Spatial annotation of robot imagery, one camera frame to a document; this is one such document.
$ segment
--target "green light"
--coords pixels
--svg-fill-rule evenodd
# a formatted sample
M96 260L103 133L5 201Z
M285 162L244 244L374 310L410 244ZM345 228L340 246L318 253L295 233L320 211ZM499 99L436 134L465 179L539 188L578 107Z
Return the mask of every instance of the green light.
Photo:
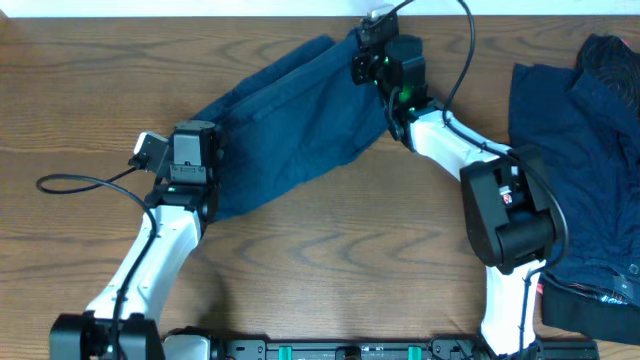
M400 102L406 102L410 98L411 98L411 92L409 91L403 91L400 93L400 95L398 95L398 100L400 100Z

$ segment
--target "dark blue garment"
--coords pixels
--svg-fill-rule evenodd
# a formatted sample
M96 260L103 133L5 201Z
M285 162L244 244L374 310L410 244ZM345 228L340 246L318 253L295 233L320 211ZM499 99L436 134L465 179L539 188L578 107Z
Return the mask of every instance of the dark blue garment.
M640 119L640 54L617 36L591 35L578 55L583 69L624 100Z
M581 70L516 65L509 105L514 147L538 145L571 234L562 281L621 291L640 305L640 122Z
M216 220L245 214L301 182L354 161L386 130L373 84L356 86L355 32L312 40L243 80L193 119L228 138Z

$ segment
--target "navy blue cloth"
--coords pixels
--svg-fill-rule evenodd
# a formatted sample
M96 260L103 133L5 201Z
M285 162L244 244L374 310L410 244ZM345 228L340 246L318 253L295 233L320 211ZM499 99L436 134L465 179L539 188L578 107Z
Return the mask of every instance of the navy blue cloth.
M538 145L569 225L559 280L620 291L640 305L640 122L586 71L516 65L509 105L513 147Z
M577 69L607 85L640 119L640 54L617 36L591 35L582 46Z
M243 80L193 119L226 134L216 220L245 214L354 161L387 129L373 84L356 86L351 32L318 37Z

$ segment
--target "wire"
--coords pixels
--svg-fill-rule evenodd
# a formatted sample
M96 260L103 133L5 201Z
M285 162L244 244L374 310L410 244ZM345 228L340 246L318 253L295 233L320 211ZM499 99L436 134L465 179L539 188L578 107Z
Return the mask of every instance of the wire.
M387 116L389 121L393 121L393 103L396 101L396 96L400 93L400 88L394 87L389 95L389 104L387 105Z
M80 191L87 191L87 190L91 190L91 189L95 189L97 187L100 186L106 186L110 189L113 189L121 194L124 194L126 196L128 196L131 200L133 200L136 204L140 205L140 207L142 208L142 210L144 210L145 214L147 214L147 216L149 217L149 221L151 222L151 231L149 232L149 239L147 240L147 242L144 244L144 247L142 248L142 251L140 251L140 254L138 255L138 257L136 257L135 261L133 262L133 265L131 265L131 268L129 269L129 271L127 272L127 275L124 277L124 280L122 281L122 285L120 286L120 289L117 291L117 295L116 295L116 302L115 305L113 307L113 318L111 320L111 346L112 346L112 358L113 359L120 359L120 345L118 343L118 335L119 335L119 322L120 322L120 313L122 312L122 304L125 301L125 294L129 288L129 283L131 282L131 279L133 278L133 275L135 274L136 270L138 269L138 267L140 266L140 264L142 263L142 260L144 259L145 255L147 254L147 252L149 251L149 248L151 248L151 245L153 244L153 240L156 238L156 234L158 233L158 224L156 222L156 218L153 215L153 213L151 212L151 209L144 203L144 201L142 201L142 199L140 199L139 197L137 197L135 194L133 194L132 192L128 191L127 189L123 188L122 186L116 185L116 184L112 184L111 181L115 180L116 178L125 176L127 173L131 173L133 172L131 169L116 175L115 177L111 178L111 179L107 179L107 180L101 180L101 179L97 179L94 177L90 177L90 176L85 176L85 175L74 175L74 174L51 174L51 175L47 175L44 177L41 177L40 179L38 179L38 181L36 181L36 188L38 190L40 190L41 192L45 193L45 194L54 194L54 195L66 195L66 194L73 194L74 192L80 192ZM87 186L85 188L78 188L78 189L72 189L72 190L65 190L65 191L57 191L57 190L50 190L45 188L44 186L42 186L44 183L48 182L48 181L52 181L52 180L73 180L73 181L86 181L86 182L90 182L90 183L94 183L95 187L92 186Z
M125 170L123 172L121 172L120 174L111 177L107 180L104 180L108 183L110 182L114 182L120 178L123 178L129 174L131 174L132 172L136 171L137 169L135 167L132 167L131 169ZM44 186L42 186L42 184L40 184L40 187L38 187L38 190L42 191L45 194L51 194L51 195L69 195L69 194L77 194L77 193L81 193L81 192L85 192L85 191L89 191L89 190L93 190L93 189L97 189L99 187L101 187L102 184L93 184L93 185L89 185L89 186L85 186L85 187L81 187L81 188L75 188L75 189L67 189L67 190L52 190L52 189L47 189Z
M567 286L565 284L560 283L552 275L546 275L545 274L544 281L546 283L549 283L552 286L555 286L555 287L557 287L559 289L563 289L565 291L568 291L568 292L570 292L570 293L572 293L574 295L578 295L578 296L581 296L581 297L586 297L586 298L589 298L589 299L592 299L592 300L597 300L598 299L598 297L595 296L595 295L590 295L590 294L587 294L587 293L583 293L582 291L579 291L579 290L577 290L577 289L575 289L575 288L573 288L571 286Z
M560 217L560 223L562 226L562 233L559 234L563 238L562 250L560 251L560 255L558 255L558 257L556 257L554 260L548 262L546 265L529 271L524 278L525 288L524 288L524 299L523 299L523 305L522 305L522 319L520 321L520 341L519 341L519 350L518 350L518 354L519 354L518 357L522 358L523 356L522 350L524 348L524 326L525 326L526 317L527 317L527 302L529 297L529 287L531 285L531 278L535 274L538 274L543 271L548 271L549 269L558 265L558 263L566 257L569 251L569 228L567 226L567 219L565 218L564 213L560 208L560 204L558 203L558 200L556 199L555 195L553 194L553 191L551 190L551 187L547 184L546 181L544 181L544 179L538 174L537 171L535 171L527 163L513 157L512 155L500 152L488 146L486 142L480 143L475 139L467 136L462 131L458 130L455 126L453 126L451 124L451 119L447 118L447 112L451 107L453 98L456 95L456 92L458 91L458 88L460 87L462 80L464 80L464 77L467 74L467 71L469 70L469 66L471 65L471 60L473 59L473 53L475 51L475 43L476 43L476 25L475 25L475 20L473 18L473 15L471 14L471 10L469 10L469 6L467 6L464 0L458 0L458 3L460 3L460 5L462 6L462 8L467 14L467 18L469 20L469 29L471 33L471 40L469 44L469 53L467 54L467 60L465 61L464 68L462 69L462 72L458 77L458 81L456 81L455 85L451 89L451 92L449 93L449 97L447 98L447 101L443 107L442 120L444 124L451 131L453 131L456 135L460 136L464 140L479 147L482 150L485 150L491 154L497 155L502 159L508 160L512 165L521 168L525 173L529 174L533 178L533 180L542 188L547 198L553 203L553 209L557 211L557 214Z
M460 352L462 353L462 356L464 356L463 360L469 360L469 356L467 356L467 353L464 351L464 349L462 348L462 345L460 345L458 340L456 340L456 344L458 344L458 347L460 348Z
M398 10L400 10L403 7L411 4L413 1L414 0L405 0L405 1L401 2L400 4L398 4L398 6L394 7L393 9L391 9L391 11L389 11L388 13L382 15L382 17L380 19L378 19L376 22L374 22L373 24L371 24L370 27L377 26L378 24L380 24L381 22L386 20L389 16L396 14L398 12Z

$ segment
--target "table surface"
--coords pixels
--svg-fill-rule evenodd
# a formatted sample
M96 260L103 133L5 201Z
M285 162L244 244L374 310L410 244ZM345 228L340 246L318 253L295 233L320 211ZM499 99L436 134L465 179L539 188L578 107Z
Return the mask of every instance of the table surface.
M444 98L468 49L463 17L403 18L424 39ZM44 359L60 313L80 313L137 235L141 212L108 190L40 194L52 172L106 178L138 134L169 134L303 42L355 18L22 19L0 25L0 358ZM638 17L479 17L453 110L508 140L515 62L572 66L587 36L640 48ZM146 194L151 174L120 183ZM473 333L484 269L465 237L459 185L388 135L353 164L208 229L160 321L272 338L418 338ZM540 335L575 336L536 324ZM640 348L600 343L606 359Z

